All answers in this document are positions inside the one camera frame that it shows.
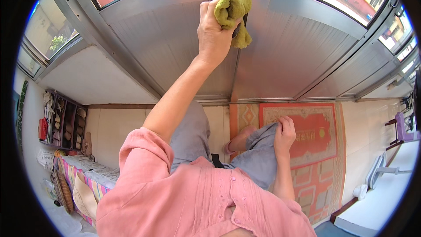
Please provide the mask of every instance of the hanging shoe rack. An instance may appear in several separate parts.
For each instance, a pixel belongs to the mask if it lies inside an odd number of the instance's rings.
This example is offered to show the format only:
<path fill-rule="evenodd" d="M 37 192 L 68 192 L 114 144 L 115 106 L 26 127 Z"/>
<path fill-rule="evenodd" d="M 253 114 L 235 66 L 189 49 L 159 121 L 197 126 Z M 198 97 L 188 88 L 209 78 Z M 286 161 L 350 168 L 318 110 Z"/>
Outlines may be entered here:
<path fill-rule="evenodd" d="M 39 142 L 58 149 L 80 151 L 85 134 L 87 108 L 54 90 L 45 91 L 49 92 L 53 99 L 54 115 L 48 123 L 51 128 L 48 128 L 47 138 L 45 140 L 40 139 Z"/>

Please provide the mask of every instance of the purple chair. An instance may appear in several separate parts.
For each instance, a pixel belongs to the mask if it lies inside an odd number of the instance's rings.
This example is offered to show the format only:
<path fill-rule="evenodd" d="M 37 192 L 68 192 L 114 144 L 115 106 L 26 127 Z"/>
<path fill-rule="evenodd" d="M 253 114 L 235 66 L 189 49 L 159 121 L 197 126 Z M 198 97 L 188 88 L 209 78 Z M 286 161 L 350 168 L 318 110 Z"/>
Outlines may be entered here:
<path fill-rule="evenodd" d="M 411 142 L 420 139 L 420 133 L 418 131 L 413 133 L 407 133 L 405 131 L 405 118 L 402 112 L 397 113 L 394 119 L 390 120 L 384 125 L 390 124 L 395 124 L 396 140 L 390 143 L 390 147 L 386 148 L 386 150 L 403 144 L 404 142 Z"/>

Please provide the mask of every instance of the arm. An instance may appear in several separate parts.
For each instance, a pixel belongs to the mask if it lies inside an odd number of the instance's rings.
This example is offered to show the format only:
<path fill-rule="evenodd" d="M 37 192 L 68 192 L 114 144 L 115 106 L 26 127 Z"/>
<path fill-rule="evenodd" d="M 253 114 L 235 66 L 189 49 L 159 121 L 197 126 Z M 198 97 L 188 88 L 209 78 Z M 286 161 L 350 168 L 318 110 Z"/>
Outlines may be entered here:
<path fill-rule="evenodd" d="M 143 124 L 167 143 L 203 82 L 228 54 L 232 33 L 237 26 L 231 30 L 221 28 L 214 14 L 218 2 L 213 0 L 200 4 L 200 24 L 197 28 L 199 55 L 155 105 Z"/>
<path fill-rule="evenodd" d="M 273 194 L 280 199 L 295 200 L 289 154 L 289 149 L 296 137 L 294 122 L 288 116 L 281 117 L 278 121 L 273 142 L 278 163 Z"/>

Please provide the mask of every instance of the orange rug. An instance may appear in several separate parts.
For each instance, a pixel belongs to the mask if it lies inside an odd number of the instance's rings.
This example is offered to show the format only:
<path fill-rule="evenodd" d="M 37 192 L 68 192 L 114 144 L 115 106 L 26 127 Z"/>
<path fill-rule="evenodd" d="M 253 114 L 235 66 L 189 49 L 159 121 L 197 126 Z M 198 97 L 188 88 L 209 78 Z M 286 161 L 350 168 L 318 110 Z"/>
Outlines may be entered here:
<path fill-rule="evenodd" d="M 290 149 L 296 201 L 312 224 L 341 207 L 346 142 L 340 103 L 231 104 L 229 109 L 231 139 L 250 124 L 260 128 L 281 115 L 291 117 L 297 133 Z"/>

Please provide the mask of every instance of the striped cloth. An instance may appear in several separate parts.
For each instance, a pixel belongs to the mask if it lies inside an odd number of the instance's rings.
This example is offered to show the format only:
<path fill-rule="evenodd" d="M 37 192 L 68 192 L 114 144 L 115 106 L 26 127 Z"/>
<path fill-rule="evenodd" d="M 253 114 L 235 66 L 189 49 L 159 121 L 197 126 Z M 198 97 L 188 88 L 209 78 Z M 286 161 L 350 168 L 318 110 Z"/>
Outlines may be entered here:
<path fill-rule="evenodd" d="M 69 184 L 70 191 L 73 194 L 73 188 L 75 187 L 75 181 L 76 181 L 76 172 L 79 172 L 83 174 L 82 169 L 78 169 L 75 166 L 69 165 L 64 159 L 61 157 L 59 158 L 59 164 L 60 164 L 60 171 L 63 173 L 63 175 L 66 177 L 66 181 Z M 84 176 L 85 178 L 85 184 L 88 185 L 88 187 L 92 190 L 93 195 L 95 196 L 96 202 L 99 202 L 102 197 L 108 193 L 111 189 L 97 183 L 96 181 Z M 76 207 L 76 205 L 73 203 L 73 206 L 75 208 L 75 211 L 79 213 L 89 224 L 91 224 L 93 227 L 95 227 L 95 224 L 93 223 L 92 219 L 87 217 L 86 215 L 82 214 Z"/>

